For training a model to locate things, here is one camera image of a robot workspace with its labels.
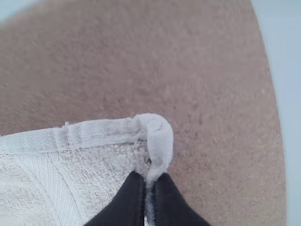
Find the white towel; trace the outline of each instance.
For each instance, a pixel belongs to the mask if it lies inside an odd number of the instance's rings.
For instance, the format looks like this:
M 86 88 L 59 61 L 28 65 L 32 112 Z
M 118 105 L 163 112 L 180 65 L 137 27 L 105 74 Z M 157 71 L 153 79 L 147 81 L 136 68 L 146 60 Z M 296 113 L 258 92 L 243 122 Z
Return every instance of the white towel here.
M 150 113 L 0 137 L 0 222 L 83 225 L 111 201 L 131 171 L 150 187 L 172 153 L 170 124 Z

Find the beige carpet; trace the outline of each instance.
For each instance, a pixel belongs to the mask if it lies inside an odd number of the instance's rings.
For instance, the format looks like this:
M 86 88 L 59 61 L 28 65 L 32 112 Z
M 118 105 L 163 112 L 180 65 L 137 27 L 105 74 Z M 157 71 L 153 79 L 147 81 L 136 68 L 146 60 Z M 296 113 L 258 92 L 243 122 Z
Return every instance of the beige carpet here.
M 0 27 L 0 134 L 158 113 L 214 226 L 285 225 L 276 100 L 249 0 L 65 0 Z

